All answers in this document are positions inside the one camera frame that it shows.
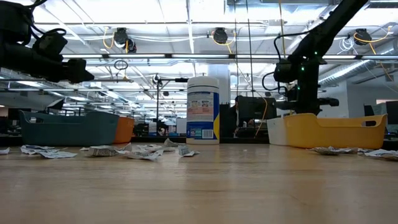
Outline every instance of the blue bin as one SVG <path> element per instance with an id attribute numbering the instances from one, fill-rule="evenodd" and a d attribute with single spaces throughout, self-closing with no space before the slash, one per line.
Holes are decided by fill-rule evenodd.
<path id="1" fill-rule="evenodd" d="M 119 116 L 92 111 L 86 116 L 57 116 L 19 111 L 22 140 L 36 146 L 99 146 L 112 144 Z M 37 118 L 39 123 L 31 123 Z"/>

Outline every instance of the desk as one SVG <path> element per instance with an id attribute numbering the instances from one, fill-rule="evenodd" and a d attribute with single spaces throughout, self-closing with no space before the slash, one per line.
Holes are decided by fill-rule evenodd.
<path id="1" fill-rule="evenodd" d="M 192 149 L 201 154 L 148 162 L 12 147 L 0 156 L 2 223 L 396 223 L 395 162 L 264 144 Z"/>

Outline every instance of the metal pole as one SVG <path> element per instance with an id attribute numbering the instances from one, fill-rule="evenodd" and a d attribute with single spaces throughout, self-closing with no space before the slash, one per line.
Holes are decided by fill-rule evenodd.
<path id="1" fill-rule="evenodd" d="M 156 83 L 156 136 L 158 135 L 157 130 L 159 129 L 159 82 L 160 80 L 158 80 Z"/>

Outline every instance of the yellow basket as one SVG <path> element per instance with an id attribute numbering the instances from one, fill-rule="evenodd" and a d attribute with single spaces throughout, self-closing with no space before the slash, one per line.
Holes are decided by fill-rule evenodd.
<path id="1" fill-rule="evenodd" d="M 287 142 L 290 146 L 361 147 L 380 149 L 383 145 L 386 114 L 363 118 L 317 118 L 314 114 L 286 116 Z M 376 125 L 364 126 L 365 121 Z"/>

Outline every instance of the table surface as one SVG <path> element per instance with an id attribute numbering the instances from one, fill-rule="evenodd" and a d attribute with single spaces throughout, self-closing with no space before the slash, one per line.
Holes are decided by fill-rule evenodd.
<path id="1" fill-rule="evenodd" d="M 282 146 L 194 157 L 0 156 L 1 223 L 397 223 L 398 163 Z M 66 151 L 78 152 L 77 148 Z"/>

